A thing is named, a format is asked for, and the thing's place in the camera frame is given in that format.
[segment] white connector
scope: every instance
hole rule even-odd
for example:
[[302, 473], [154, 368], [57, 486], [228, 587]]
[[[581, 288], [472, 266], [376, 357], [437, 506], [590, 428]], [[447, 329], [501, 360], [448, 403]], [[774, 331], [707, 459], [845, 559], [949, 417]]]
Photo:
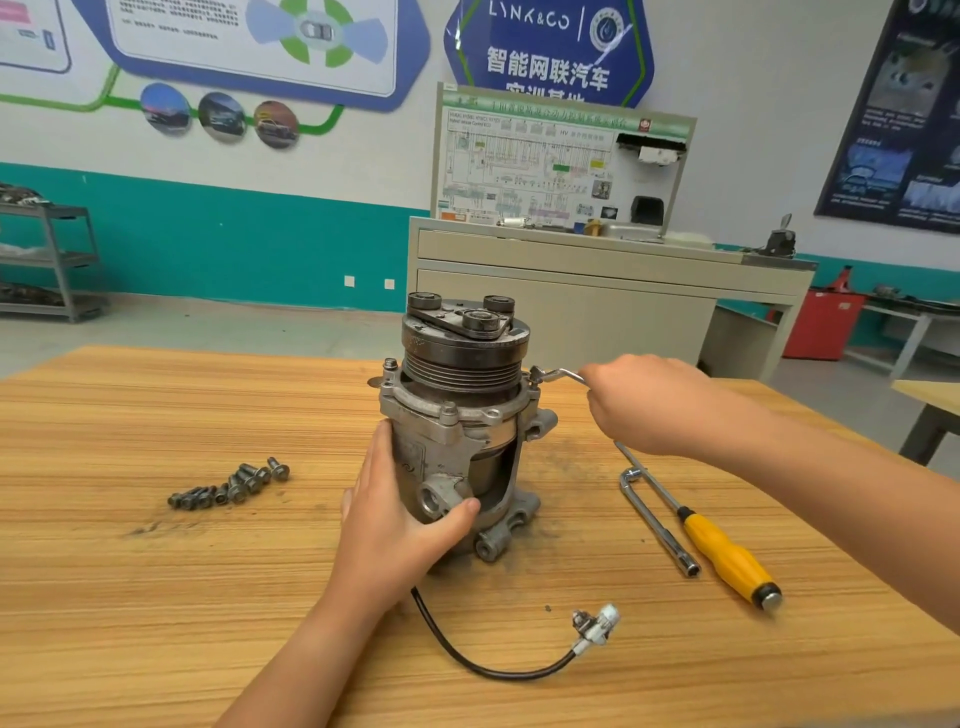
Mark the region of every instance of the white connector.
[[570, 649], [579, 657], [594, 644], [606, 644], [619, 622], [620, 613], [612, 604], [607, 604], [596, 617], [577, 610], [573, 613], [573, 626], [580, 633], [580, 639]]

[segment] black cable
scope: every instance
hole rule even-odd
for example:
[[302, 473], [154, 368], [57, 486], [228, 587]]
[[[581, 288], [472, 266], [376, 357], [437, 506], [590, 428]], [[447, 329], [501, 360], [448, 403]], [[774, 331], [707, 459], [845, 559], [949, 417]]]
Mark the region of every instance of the black cable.
[[447, 641], [444, 637], [444, 633], [440, 631], [440, 627], [437, 626], [437, 622], [433, 620], [433, 617], [430, 616], [429, 610], [426, 608], [426, 604], [423, 603], [423, 597], [420, 596], [420, 592], [417, 587], [414, 587], [410, 590], [410, 594], [413, 596], [414, 601], [417, 603], [417, 608], [420, 610], [420, 613], [423, 615], [423, 620], [426, 622], [426, 625], [430, 628], [430, 631], [433, 632], [433, 636], [437, 638], [437, 642], [440, 643], [440, 646], [446, 650], [447, 654], [450, 655], [458, 663], [466, 667], [471, 672], [475, 672], [481, 677], [486, 677], [490, 680], [508, 680], [512, 682], [523, 682], [529, 680], [540, 680], [541, 677], [548, 677], [549, 675], [554, 674], [555, 672], [560, 672], [564, 667], [570, 664], [570, 661], [577, 656], [576, 652], [572, 649], [568, 651], [560, 660], [555, 662], [550, 667], [543, 667], [542, 669], [534, 669], [529, 672], [509, 672], [499, 669], [489, 669], [488, 667], [482, 667], [477, 665], [474, 662], [471, 662], [466, 657], [464, 657], [460, 652], [457, 651], [457, 648], [454, 647], [450, 642]]

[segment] blue sign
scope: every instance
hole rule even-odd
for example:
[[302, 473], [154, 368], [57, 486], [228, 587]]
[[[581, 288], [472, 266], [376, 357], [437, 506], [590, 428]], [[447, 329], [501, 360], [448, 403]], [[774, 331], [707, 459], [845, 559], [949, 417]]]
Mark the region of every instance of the blue sign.
[[462, 85], [635, 107], [654, 78], [642, 0], [461, 0], [444, 32]]
[[74, 0], [138, 76], [392, 111], [430, 55], [417, 0]]

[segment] wall poster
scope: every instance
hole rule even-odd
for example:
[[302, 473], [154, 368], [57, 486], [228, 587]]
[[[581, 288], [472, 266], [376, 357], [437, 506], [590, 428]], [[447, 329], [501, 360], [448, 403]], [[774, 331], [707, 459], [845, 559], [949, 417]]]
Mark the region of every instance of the wall poster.
[[[573, 228], [615, 219], [639, 191], [636, 153], [617, 151], [620, 133], [688, 144], [693, 119], [578, 107], [468, 86], [440, 91], [434, 217], [489, 223], [529, 217], [535, 225]], [[679, 165], [656, 168], [645, 183], [667, 198]]]
[[430, 53], [417, 0], [72, 2], [124, 71], [303, 101], [391, 111]]
[[960, 3], [894, 0], [816, 214], [960, 232]]

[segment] shelf rack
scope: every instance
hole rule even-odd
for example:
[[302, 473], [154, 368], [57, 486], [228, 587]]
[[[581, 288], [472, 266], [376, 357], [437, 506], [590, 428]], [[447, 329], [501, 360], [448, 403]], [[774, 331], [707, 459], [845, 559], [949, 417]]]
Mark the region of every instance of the shelf rack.
[[[35, 313], [48, 316], [66, 316], [70, 323], [75, 324], [83, 317], [98, 314], [107, 305], [103, 296], [77, 294], [70, 290], [70, 281], [67, 272], [71, 268], [80, 268], [87, 265], [101, 265], [100, 253], [97, 250], [97, 239], [93, 234], [93, 224], [90, 222], [90, 213], [86, 207], [66, 205], [2, 205], [0, 215], [16, 217], [32, 217], [40, 221], [46, 238], [46, 245], [29, 250], [45, 251], [46, 255], [4, 255], [0, 253], [0, 265], [24, 266], [29, 268], [48, 268], [57, 276], [57, 285], [63, 297], [63, 305], [43, 305], [39, 303], [10, 303], [0, 301], [0, 311], [11, 313]], [[86, 222], [86, 234], [90, 240], [90, 252], [64, 251], [57, 245], [57, 235], [54, 233], [54, 220], [79, 220]]]

